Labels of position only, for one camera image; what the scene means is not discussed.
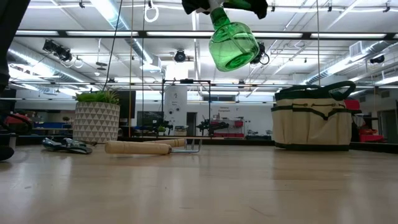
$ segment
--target red machine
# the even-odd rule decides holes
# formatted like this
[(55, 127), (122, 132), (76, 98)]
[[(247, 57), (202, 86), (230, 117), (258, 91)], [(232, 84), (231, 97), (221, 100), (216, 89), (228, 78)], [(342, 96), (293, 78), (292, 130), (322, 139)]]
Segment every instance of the red machine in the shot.
[[(351, 110), (353, 116), (362, 113), (358, 100), (345, 100), (344, 102), (346, 104), (346, 108)], [(362, 124), (361, 126), (357, 126), (354, 123), (353, 128), (357, 129), (356, 131), (353, 130), (353, 135), (359, 135), (360, 142), (386, 142), (382, 135), (377, 134), (377, 130), (369, 129), (366, 123)]]

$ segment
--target ceiling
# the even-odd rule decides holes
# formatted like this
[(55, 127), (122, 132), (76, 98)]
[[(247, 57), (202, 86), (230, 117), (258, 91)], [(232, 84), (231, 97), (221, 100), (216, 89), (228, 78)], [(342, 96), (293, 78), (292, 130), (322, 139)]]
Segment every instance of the ceiling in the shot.
[[(31, 0), (20, 29), (46, 29), (46, 30), (112, 30), (106, 19), (98, 12), (95, 7), (90, 7), (90, 1), (83, 1), (86, 5), (84, 9), (75, 7), (80, 0)], [(319, 0), (319, 7), (327, 7), (329, 0)], [(343, 11), (353, 3), (357, 4), (351, 12), (346, 14)], [(131, 25), (133, 30), (193, 30), (193, 17), (186, 15), (182, 10), (180, 1), (177, 0), (154, 0), (154, 5), (159, 6), (159, 18), (155, 22), (144, 20), (144, 1), (132, 0), (123, 1), (122, 16)], [(38, 9), (37, 6), (72, 6), (65, 8)], [(380, 10), (386, 7), (386, 1), (354, 1), (354, 0), (333, 0), (331, 12), (321, 11), (319, 14), (320, 32), (395, 32), (398, 30), (398, 7), (397, 1), (391, 1), (391, 11), (360, 12), (368, 10)], [(287, 10), (300, 10), (304, 12), (287, 12)], [(318, 29), (316, 12), (305, 12), (316, 9), (315, 0), (295, 0), (295, 1), (276, 1), (275, 12), (268, 12), (266, 18), (259, 20), (252, 12), (227, 10), (231, 21), (239, 21), (247, 24), (252, 30), (256, 31), (301, 31), (316, 32)], [(148, 12), (148, 17), (153, 17), (153, 11)], [(210, 17), (205, 14), (198, 15), (197, 30), (213, 30)], [(95, 65), (99, 62), (109, 62), (109, 52), (112, 48), (112, 39), (102, 39), (100, 53), (97, 58), (98, 39), (69, 39), (53, 38), (53, 40), (71, 49), (74, 55), (78, 55), (84, 61), (81, 68), (71, 67), (74, 71), (92, 80), (104, 82), (106, 71), (98, 72)], [(45, 39), (41, 37), (16, 37), (14, 41), (25, 45), (28, 49), (34, 50), (46, 56), (42, 50)], [(221, 83), (237, 83), (239, 79), (244, 79), (246, 83), (279, 83), (279, 84), (299, 84), (309, 73), (318, 70), (318, 57), (320, 65), (346, 54), (349, 46), (356, 41), (346, 40), (323, 40), (319, 43), (313, 40), (264, 40), (266, 49), (271, 61), (263, 67), (252, 68), (246, 65), (232, 72), (220, 72), (216, 69), (213, 59), (208, 49), (208, 39), (198, 39), (198, 52), (200, 58), (195, 58), (195, 42), (193, 39), (139, 39), (143, 48), (159, 56), (162, 65), (174, 63), (172, 54), (177, 49), (184, 49), (185, 53), (192, 59), (191, 62), (184, 62), (189, 68), (189, 78), (196, 79), (195, 66), (193, 61), (199, 59), (200, 73), (202, 80), (211, 80)], [(295, 55), (301, 46), (305, 49)], [(159, 72), (144, 72), (139, 68), (140, 61), (135, 58), (131, 61), (131, 49), (123, 39), (116, 39), (114, 43), (113, 55), (109, 68), (109, 77), (116, 77), (119, 82), (128, 82), (130, 76), (130, 63), (132, 65), (132, 76), (134, 82), (141, 82), (142, 76), (145, 82), (159, 82), (162, 74)], [(48, 57), (57, 60), (53, 55)], [(391, 53), (388, 60), (395, 61), (396, 55)], [(351, 78), (365, 69), (364, 63), (351, 67), (349, 70), (342, 71), (336, 75)]]

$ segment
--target black glove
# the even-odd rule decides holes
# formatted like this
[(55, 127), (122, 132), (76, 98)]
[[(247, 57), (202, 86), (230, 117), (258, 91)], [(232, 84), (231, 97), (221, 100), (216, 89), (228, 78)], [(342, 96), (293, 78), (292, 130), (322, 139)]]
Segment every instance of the black glove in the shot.
[[(242, 7), (240, 4), (237, 4), (238, 1), (244, 1), (248, 5), (250, 4), (250, 8)], [(268, 4), (266, 0), (233, 0), (229, 2), (224, 2), (225, 8), (230, 9), (242, 9), (246, 11), (254, 12), (259, 19), (263, 19), (267, 16), (267, 8)], [(193, 11), (202, 8), (204, 10), (209, 9), (210, 5), (208, 0), (182, 0), (182, 6), (187, 14), (191, 14)]]

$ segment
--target plant pot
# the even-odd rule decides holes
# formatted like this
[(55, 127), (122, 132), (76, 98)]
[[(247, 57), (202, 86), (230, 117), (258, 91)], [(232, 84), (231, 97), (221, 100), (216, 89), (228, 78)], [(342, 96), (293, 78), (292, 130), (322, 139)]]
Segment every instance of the plant pot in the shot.
[(73, 122), (73, 140), (106, 143), (118, 140), (120, 106), (79, 102)]

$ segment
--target wooden table surface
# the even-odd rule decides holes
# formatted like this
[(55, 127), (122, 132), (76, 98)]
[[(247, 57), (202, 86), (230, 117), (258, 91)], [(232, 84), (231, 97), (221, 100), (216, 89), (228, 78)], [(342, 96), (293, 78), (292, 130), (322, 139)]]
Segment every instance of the wooden table surface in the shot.
[(0, 163), (0, 223), (398, 223), (398, 156), (203, 146), (110, 156), (20, 147)]

